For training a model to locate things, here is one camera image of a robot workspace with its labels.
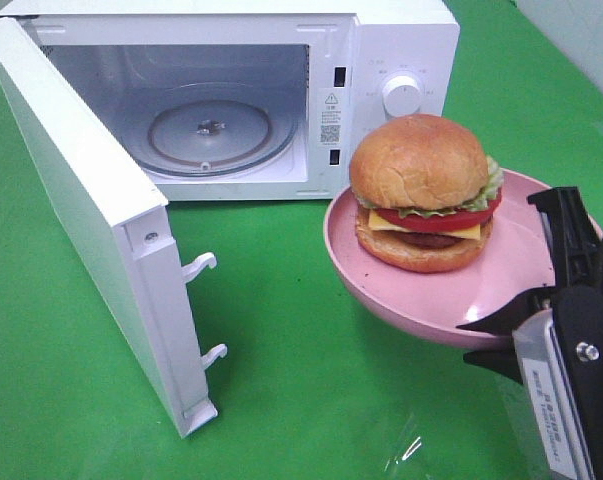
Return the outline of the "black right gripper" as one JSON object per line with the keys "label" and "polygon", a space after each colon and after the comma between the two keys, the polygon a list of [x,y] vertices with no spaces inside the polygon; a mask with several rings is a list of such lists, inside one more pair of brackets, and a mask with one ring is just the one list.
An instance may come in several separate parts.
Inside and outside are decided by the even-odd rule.
{"label": "black right gripper", "polygon": [[519,384],[523,375],[515,337],[524,337],[534,320],[551,320],[565,359],[577,356],[581,341],[603,351],[603,233],[595,229],[575,186],[534,193],[527,203],[541,217],[555,286],[528,289],[494,313],[459,327],[508,337],[506,347],[471,351],[463,360]]}

